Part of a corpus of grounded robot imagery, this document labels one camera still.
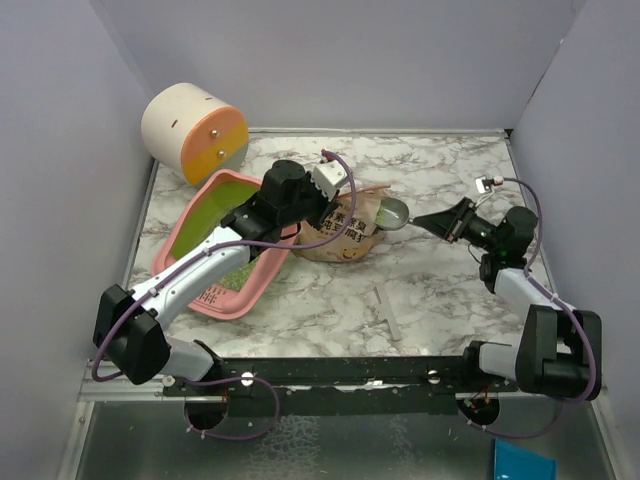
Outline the metal litter scoop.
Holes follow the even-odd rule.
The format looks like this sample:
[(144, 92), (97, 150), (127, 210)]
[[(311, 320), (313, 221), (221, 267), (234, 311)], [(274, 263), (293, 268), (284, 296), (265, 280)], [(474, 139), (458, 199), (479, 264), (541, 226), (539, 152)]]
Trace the metal litter scoop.
[(409, 207), (402, 200), (383, 197), (374, 223), (383, 231), (398, 231), (411, 222)]

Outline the beige cat litter bag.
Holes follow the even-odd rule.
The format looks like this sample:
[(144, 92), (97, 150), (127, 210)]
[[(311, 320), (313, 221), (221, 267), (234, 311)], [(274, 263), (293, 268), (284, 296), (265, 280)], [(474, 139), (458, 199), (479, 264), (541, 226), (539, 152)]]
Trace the beige cat litter bag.
[[(332, 242), (318, 248), (294, 250), (293, 254), (312, 262), (347, 263), (365, 257), (386, 237), (375, 220), (383, 199), (388, 197), (389, 184), (379, 184), (358, 189), (356, 208), (348, 226)], [(315, 245), (333, 237), (342, 228), (351, 208), (351, 194), (338, 196), (338, 206), (325, 218), (323, 226), (317, 230), (304, 222), (297, 235), (296, 245)]]

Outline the clear bag sealing clip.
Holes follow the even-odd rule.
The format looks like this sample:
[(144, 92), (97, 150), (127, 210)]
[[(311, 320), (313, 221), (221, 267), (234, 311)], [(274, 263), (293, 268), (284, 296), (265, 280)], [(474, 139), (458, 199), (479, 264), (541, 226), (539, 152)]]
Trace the clear bag sealing clip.
[(374, 292), (378, 299), (378, 304), (375, 307), (378, 318), (387, 323), (391, 339), (394, 342), (400, 341), (402, 339), (402, 335), (384, 286), (381, 284), (376, 285), (374, 287)]

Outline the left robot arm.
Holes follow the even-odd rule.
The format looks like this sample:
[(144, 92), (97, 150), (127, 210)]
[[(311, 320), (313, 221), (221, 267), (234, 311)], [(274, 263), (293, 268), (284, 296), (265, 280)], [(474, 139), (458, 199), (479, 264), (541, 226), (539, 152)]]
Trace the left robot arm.
[(339, 190), (354, 176), (337, 154), (306, 170), (277, 160), (259, 189), (233, 208), (194, 249), (155, 277), (126, 290), (114, 284), (103, 292), (93, 334), (96, 382), (125, 376), (135, 385), (157, 375), (183, 378), (206, 395), (220, 385), (218, 356), (200, 341), (180, 341), (166, 331), (200, 294), (267, 250), (286, 250), (284, 229), (303, 222), (319, 228), (336, 208)]

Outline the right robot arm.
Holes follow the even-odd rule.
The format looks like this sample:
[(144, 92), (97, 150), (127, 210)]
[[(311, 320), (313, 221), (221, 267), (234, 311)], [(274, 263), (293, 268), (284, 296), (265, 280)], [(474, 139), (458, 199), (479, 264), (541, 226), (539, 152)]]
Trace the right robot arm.
[(467, 389), (481, 391), (501, 377), (524, 392), (564, 401), (599, 395), (601, 319), (564, 303), (534, 278), (525, 258), (538, 224), (533, 211), (512, 207), (493, 225), (463, 198), (411, 223), (448, 243), (464, 240), (482, 249), (480, 280), (524, 322), (515, 345), (473, 341), (466, 347), (459, 378)]

